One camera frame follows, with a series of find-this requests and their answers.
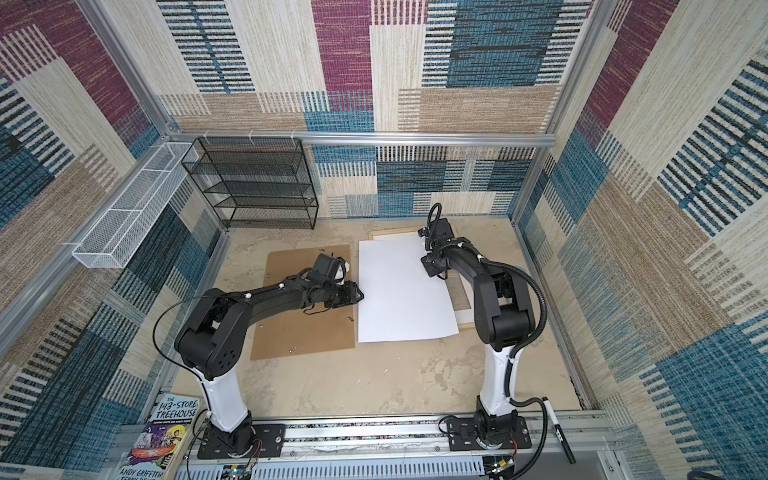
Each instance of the black mesh organizer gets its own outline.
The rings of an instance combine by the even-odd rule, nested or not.
[[[184,168],[225,227],[315,227],[317,195],[301,141],[208,137],[192,149],[197,161]]]

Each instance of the brown cardboard back panel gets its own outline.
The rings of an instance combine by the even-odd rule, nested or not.
[[[302,269],[311,267],[321,253],[343,257],[349,262],[350,271],[357,268],[357,265],[352,265],[349,245],[281,250],[270,253],[266,258],[264,285],[280,282],[286,276],[296,275]],[[351,274],[347,273],[346,278],[352,278]],[[324,308],[322,303],[318,303],[314,310]],[[355,323],[351,320],[353,317],[352,306],[343,306],[316,315],[306,315],[301,310],[291,310],[271,316],[263,320],[262,325],[256,326],[250,359],[272,359],[303,353],[353,349],[355,348]]]

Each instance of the mounting plate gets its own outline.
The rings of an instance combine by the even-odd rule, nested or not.
[[[285,442],[286,426],[282,423],[274,423],[269,425],[252,425],[256,431],[256,437],[261,439],[261,458],[279,457],[283,451],[283,443]],[[200,460],[220,460],[222,458],[229,458],[229,452],[227,447],[221,443],[216,436],[210,431],[210,424],[205,427],[203,432],[204,441],[200,444],[200,448],[197,450],[197,457]],[[249,458],[253,450],[249,451],[243,456],[243,458]]]
[[[448,430],[448,444],[451,452],[483,449],[477,441],[478,434],[472,418],[446,419],[445,425]],[[529,449],[533,446],[531,443],[531,433],[528,431],[528,424],[525,423],[525,419],[520,415],[518,415],[515,427],[512,429],[512,437],[518,443],[518,450]],[[512,440],[505,440],[500,449],[514,450],[515,445],[512,443]]]

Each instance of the table surface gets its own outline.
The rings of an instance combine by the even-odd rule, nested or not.
[[[451,217],[450,221],[456,235],[469,238],[487,258],[527,270],[509,220]],[[216,287],[231,291],[262,286],[266,257],[274,250],[343,243],[352,247],[353,261],[357,263],[358,242],[368,240],[369,232],[421,223],[423,219],[318,219],[315,230],[236,229]],[[249,328],[237,365],[243,400],[254,416],[475,410],[475,398],[482,386],[485,346],[473,329],[443,339],[357,343],[354,349],[251,361],[255,331],[255,326]],[[183,370],[172,392],[201,394],[198,381]],[[580,409],[549,326],[525,349],[521,360],[515,397],[531,396],[549,397],[557,410]]]

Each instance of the white wire basket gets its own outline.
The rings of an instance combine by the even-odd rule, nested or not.
[[[72,256],[87,268],[125,268],[196,161],[192,144],[167,142],[85,234]]]

